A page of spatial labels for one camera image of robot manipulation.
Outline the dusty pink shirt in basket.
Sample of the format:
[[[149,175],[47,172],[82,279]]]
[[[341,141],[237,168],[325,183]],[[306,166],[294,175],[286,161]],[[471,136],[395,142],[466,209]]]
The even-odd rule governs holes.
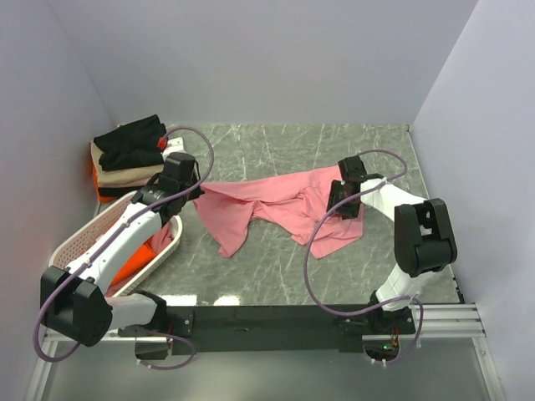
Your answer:
[[[167,246],[171,244],[172,240],[173,240],[173,236],[171,234],[171,226],[169,223],[167,223],[163,228],[157,231],[152,237],[150,237],[144,243],[147,243],[156,253],[156,256],[158,256],[160,253],[162,253],[165,250]],[[112,287],[109,286],[106,292],[106,296],[111,297],[114,293],[116,293],[119,289],[121,289],[135,275],[129,277],[128,279],[125,279],[124,281],[122,281],[121,283],[117,285],[114,285]]]

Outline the aluminium frame rail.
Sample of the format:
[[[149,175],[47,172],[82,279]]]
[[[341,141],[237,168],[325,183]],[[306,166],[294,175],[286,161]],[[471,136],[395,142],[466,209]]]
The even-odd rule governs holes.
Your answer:
[[[142,361],[107,334],[65,362],[38,363],[29,400],[502,400],[472,304],[410,307],[421,331],[337,350],[167,355]]]

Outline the orange t shirt in basket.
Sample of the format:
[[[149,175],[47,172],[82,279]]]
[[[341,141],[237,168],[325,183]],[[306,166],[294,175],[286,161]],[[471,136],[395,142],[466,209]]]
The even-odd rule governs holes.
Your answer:
[[[156,257],[156,253],[147,244],[142,244],[138,250],[130,257],[130,259],[120,268],[118,273],[113,278],[110,286],[117,285],[135,275],[140,270],[145,268]]]

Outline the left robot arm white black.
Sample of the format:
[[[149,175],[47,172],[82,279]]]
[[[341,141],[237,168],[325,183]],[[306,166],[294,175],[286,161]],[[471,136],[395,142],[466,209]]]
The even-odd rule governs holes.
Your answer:
[[[83,255],[41,277],[38,323],[92,347],[112,329],[166,328],[166,302],[148,292],[108,298],[105,293],[134,253],[202,191],[198,163],[174,152],[163,171],[134,193],[118,220]]]

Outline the black folded t shirt lower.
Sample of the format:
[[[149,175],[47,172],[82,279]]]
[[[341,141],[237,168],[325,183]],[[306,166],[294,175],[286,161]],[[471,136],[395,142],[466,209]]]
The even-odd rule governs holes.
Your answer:
[[[140,185],[129,187],[98,187],[97,191],[99,196],[103,198],[119,198],[132,191],[138,191],[140,188]]]

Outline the white plastic laundry basket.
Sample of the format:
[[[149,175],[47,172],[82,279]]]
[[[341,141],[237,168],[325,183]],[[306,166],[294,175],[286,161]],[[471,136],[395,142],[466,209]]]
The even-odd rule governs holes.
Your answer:
[[[53,252],[49,264],[58,268],[65,268],[72,260],[84,254],[119,219],[132,196],[129,193],[110,203],[98,203],[94,218]],[[173,236],[171,244],[147,267],[143,268],[114,293],[112,297],[126,296],[132,293],[178,247],[182,233],[181,218],[173,216],[168,223],[171,226],[171,234]]]

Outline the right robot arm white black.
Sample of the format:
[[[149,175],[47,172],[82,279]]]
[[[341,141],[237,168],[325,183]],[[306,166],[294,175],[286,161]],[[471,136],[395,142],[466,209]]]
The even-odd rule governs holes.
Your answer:
[[[449,211],[442,199],[412,195],[378,175],[331,183],[328,211],[357,218],[365,206],[394,223],[395,266],[370,297],[370,306],[397,312],[410,305],[435,273],[457,259]]]

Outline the light pink folded t shirt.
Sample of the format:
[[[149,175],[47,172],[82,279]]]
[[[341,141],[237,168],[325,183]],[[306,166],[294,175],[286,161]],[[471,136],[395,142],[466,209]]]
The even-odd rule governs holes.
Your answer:
[[[145,177],[140,180],[132,180],[124,183],[108,183],[101,182],[99,178],[96,178],[96,184],[99,188],[127,188],[127,187],[141,187],[147,184],[150,180],[150,177]]]

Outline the black folded t shirt top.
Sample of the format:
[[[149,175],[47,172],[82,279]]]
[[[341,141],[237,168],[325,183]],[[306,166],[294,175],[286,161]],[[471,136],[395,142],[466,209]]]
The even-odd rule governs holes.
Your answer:
[[[166,126],[157,114],[119,126],[93,139],[101,150],[103,171],[127,170],[161,165]]]

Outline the beige folded t shirt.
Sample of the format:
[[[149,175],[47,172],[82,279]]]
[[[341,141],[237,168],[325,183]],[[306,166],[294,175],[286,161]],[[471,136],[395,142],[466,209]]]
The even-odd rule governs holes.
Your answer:
[[[140,180],[145,177],[153,177],[163,170],[163,164],[147,167],[137,167],[132,169],[104,171],[99,164],[99,158],[104,152],[100,150],[93,142],[90,143],[91,160],[97,171],[97,178],[101,182],[124,183],[132,180]]]

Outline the black folded t shirt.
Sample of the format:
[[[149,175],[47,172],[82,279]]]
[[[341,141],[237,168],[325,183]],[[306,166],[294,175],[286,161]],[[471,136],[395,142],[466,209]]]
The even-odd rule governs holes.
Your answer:
[[[101,150],[103,171],[127,170],[161,165],[166,126],[157,114],[119,126],[93,139]]]
[[[103,198],[119,198],[132,191],[138,191],[140,188],[140,185],[129,187],[98,187],[97,191],[99,196]]]

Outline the orange folded t shirt bottom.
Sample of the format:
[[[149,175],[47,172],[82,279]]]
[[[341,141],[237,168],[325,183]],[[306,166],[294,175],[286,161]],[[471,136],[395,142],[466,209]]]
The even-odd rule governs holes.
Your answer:
[[[94,190],[95,190],[95,193],[96,193],[96,196],[97,196],[97,200],[99,201],[99,203],[106,204],[106,203],[114,201],[115,200],[114,197],[103,196],[103,195],[101,195],[99,193],[99,184],[98,184],[98,180],[97,180],[97,171],[96,171],[94,165],[92,165],[92,178],[93,178]]]

